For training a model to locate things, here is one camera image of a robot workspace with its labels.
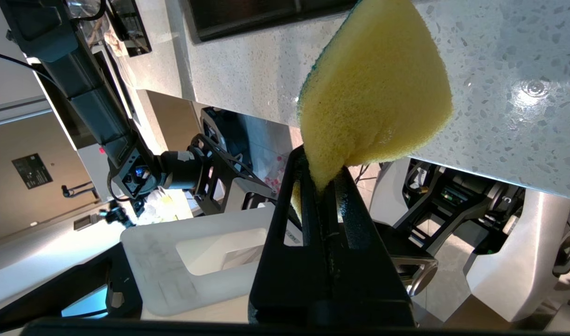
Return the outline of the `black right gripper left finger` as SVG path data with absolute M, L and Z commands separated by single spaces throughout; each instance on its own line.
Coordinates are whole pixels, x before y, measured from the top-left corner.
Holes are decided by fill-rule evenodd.
M 297 200 L 302 245 L 284 242 L 293 215 L 293 189 Z M 311 309 L 328 293 L 326 256 L 320 232 L 321 219 L 315 185 L 303 146 L 287 160 L 285 175 L 271 219 L 261 261 L 249 295 L 250 324 L 306 325 Z

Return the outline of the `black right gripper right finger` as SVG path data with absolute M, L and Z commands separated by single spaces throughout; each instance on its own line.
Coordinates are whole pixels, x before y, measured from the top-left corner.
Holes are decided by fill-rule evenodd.
M 345 327 L 413 327 L 412 303 L 347 168 L 322 195 L 328 317 Z

